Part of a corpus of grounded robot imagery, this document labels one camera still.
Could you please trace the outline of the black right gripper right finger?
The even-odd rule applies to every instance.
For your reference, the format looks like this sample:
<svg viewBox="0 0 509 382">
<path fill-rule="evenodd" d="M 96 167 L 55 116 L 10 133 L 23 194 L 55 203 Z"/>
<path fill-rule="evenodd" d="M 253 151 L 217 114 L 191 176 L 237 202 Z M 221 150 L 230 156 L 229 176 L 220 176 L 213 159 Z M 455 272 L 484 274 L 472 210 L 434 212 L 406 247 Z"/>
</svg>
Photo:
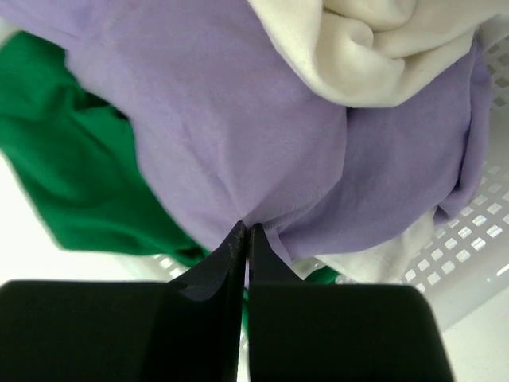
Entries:
<svg viewBox="0 0 509 382">
<path fill-rule="evenodd" d="M 253 381 L 450 381 L 429 303 L 414 287 L 296 276 L 262 226 L 249 239 Z"/>
</svg>

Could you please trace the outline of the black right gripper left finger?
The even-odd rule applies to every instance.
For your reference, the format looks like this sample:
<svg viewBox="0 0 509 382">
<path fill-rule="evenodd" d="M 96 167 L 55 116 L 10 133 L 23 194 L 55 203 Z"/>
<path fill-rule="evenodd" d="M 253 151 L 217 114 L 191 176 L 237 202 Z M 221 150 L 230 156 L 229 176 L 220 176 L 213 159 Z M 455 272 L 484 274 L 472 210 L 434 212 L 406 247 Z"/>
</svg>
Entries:
<svg viewBox="0 0 509 382">
<path fill-rule="evenodd" d="M 245 271 L 238 223 L 167 283 L 15 280 L 1 289 L 4 381 L 234 381 Z"/>
</svg>

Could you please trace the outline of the purple t shirt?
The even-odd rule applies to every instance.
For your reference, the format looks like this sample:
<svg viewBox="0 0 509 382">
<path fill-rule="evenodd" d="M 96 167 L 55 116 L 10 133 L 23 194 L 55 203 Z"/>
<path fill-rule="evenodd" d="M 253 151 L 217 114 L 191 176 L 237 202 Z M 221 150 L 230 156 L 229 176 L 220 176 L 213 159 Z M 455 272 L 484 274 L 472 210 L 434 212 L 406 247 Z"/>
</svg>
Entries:
<svg viewBox="0 0 509 382">
<path fill-rule="evenodd" d="M 236 222 L 392 280 L 473 198 L 504 1 L 4 1 L 1 148 L 67 249 L 191 266 Z"/>
</svg>

